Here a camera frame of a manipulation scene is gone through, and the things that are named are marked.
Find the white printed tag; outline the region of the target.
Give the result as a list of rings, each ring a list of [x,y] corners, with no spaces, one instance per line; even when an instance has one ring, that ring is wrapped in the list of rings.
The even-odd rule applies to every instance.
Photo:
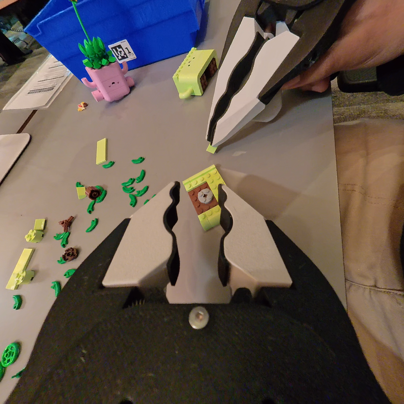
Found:
[[[137,58],[128,40],[126,39],[109,44],[108,48],[113,53],[113,56],[116,58],[117,62],[121,64]]]

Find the blue plastic bin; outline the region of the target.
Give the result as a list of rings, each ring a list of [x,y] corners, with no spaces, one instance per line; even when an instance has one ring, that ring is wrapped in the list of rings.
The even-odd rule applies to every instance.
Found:
[[[108,45],[128,40],[136,59],[129,70],[187,53],[202,38],[207,14],[203,0],[84,0],[77,10],[92,39]],[[90,79],[79,50],[86,36],[71,1],[49,1],[26,27],[78,79]]]

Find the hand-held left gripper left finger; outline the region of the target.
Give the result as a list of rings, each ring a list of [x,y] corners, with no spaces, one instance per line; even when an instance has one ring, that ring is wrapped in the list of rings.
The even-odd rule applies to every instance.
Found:
[[[131,216],[102,281],[104,287],[146,290],[176,284],[180,261],[173,227],[179,199],[180,183],[171,182]]]

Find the scattered green leaf pieces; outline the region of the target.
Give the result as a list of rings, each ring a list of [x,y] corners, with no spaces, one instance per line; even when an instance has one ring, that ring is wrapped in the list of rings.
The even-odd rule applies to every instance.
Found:
[[[137,204],[137,198],[140,197],[140,196],[142,196],[142,195],[144,195],[144,193],[148,190],[148,186],[147,186],[147,185],[144,186],[143,189],[138,190],[138,191],[136,191],[136,190],[134,189],[134,187],[133,187],[133,184],[134,184],[134,183],[140,183],[140,182],[142,182],[142,181],[144,180],[144,177],[145,177],[145,170],[142,169],[138,177],[136,177],[136,178],[130,178],[128,181],[126,181],[126,182],[124,182],[124,183],[121,184],[121,185],[122,185],[122,190],[123,190],[123,192],[127,193],[127,194],[129,195],[129,197],[130,197],[130,205],[131,205],[132,207],[135,207],[135,206],[136,206],[136,204]],[[77,187],[77,186],[81,186],[81,185],[82,185],[82,184],[81,184],[80,182],[77,182],[77,183],[76,183],[76,187]],[[107,190],[104,189],[102,186],[97,185],[96,187],[102,188],[103,191],[102,191],[100,197],[99,197],[97,200],[90,200],[90,199],[89,199],[89,200],[90,200],[90,203],[89,203],[89,205],[88,205],[88,207],[87,207],[87,213],[88,213],[88,214],[92,214],[92,212],[94,211],[94,206],[95,206],[95,204],[101,203],[101,202],[105,199],[105,196],[106,196],[106,194],[107,194]],[[70,231],[69,231],[69,232],[66,232],[66,233],[62,232],[62,233],[56,234],[56,235],[54,236],[54,239],[55,239],[55,240],[60,240],[60,241],[61,241],[61,247],[64,248],[65,250],[67,249],[66,246],[68,245],[68,239],[69,239],[70,233],[71,233]],[[65,263],[67,263],[67,262],[63,261],[62,256],[61,256],[61,257],[57,260],[57,263],[60,264],[60,265],[62,265],[62,264],[65,264]]]

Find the white printed sheet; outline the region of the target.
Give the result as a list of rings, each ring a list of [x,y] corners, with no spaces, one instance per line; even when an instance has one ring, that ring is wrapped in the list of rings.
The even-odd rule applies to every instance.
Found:
[[[49,55],[3,110],[47,108],[72,76],[63,63]]]

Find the brown studded plate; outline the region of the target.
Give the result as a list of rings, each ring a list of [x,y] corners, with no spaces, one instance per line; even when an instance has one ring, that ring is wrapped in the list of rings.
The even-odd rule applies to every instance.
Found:
[[[196,210],[196,213],[198,215],[205,213],[209,209],[213,208],[214,206],[218,205],[218,202],[216,201],[215,197],[213,197],[213,200],[209,204],[202,204],[198,200],[198,192],[201,189],[209,188],[209,185],[207,183],[204,183],[200,186],[195,187],[193,190],[188,192],[188,195],[191,199],[191,202]]]

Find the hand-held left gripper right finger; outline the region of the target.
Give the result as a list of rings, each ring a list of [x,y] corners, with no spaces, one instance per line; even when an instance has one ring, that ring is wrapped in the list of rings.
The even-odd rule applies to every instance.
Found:
[[[221,208],[218,273],[231,294],[239,288],[257,295],[262,287],[290,287],[292,279],[265,218],[228,186],[218,188]]]

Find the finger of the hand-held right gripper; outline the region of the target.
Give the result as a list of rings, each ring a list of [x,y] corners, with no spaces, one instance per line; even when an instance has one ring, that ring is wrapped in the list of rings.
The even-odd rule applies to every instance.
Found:
[[[215,125],[211,141],[213,147],[231,138],[265,109],[265,104],[259,100],[259,93],[298,40],[297,35],[283,32],[263,44],[255,57],[248,80],[232,97],[226,112]]]
[[[243,17],[227,53],[221,61],[210,111],[206,139],[218,139],[217,123],[230,106],[232,97],[251,70],[254,58],[264,43],[264,32],[253,17]]]

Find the long lime curved brick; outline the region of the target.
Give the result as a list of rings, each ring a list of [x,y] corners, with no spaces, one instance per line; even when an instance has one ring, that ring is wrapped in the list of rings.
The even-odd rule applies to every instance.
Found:
[[[220,224],[221,208],[219,205],[214,206],[205,212],[206,218],[209,222],[208,230]]]
[[[214,173],[217,170],[217,168],[215,167],[215,165],[211,165],[208,168],[200,171],[199,173],[195,174],[192,177],[189,177],[191,184],[192,184],[192,189],[194,189],[197,186],[200,186],[202,184],[204,184],[207,180],[207,178],[210,176],[210,173]]]

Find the pale rounded board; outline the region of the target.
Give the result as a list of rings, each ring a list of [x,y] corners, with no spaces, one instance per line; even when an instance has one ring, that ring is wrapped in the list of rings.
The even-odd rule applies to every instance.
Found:
[[[0,136],[0,182],[5,179],[15,162],[31,141],[28,133],[3,134]]]

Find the person's right hand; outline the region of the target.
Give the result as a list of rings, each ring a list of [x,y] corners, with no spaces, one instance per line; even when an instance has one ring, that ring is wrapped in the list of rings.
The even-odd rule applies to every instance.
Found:
[[[344,70],[372,68],[404,52],[404,2],[358,0],[344,18],[339,36],[311,68],[282,86],[324,92],[331,75]]]

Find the grey patterned fabric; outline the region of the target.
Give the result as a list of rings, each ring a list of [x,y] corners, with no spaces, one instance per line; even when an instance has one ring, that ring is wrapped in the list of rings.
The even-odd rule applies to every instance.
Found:
[[[389,96],[382,92],[344,93],[332,88],[334,124],[369,119],[403,119],[404,96]]]

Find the large lime brick assembly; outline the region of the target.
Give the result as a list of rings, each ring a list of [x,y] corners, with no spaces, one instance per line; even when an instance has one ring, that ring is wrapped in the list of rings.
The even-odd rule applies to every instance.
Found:
[[[198,50],[193,47],[173,75],[180,99],[201,96],[210,78],[217,71],[217,53],[214,49]]]

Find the pink toy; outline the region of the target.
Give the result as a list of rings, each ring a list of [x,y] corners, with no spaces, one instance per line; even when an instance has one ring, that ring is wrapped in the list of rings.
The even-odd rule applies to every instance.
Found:
[[[85,56],[82,62],[92,81],[82,78],[82,83],[88,88],[94,89],[92,95],[98,102],[102,100],[113,102],[122,99],[134,86],[133,79],[125,76],[128,72],[127,63],[124,61],[119,64],[113,52],[106,49],[104,42],[99,37],[90,39],[78,13],[77,1],[72,0],[71,3],[86,35],[84,43],[78,43],[78,47]]]

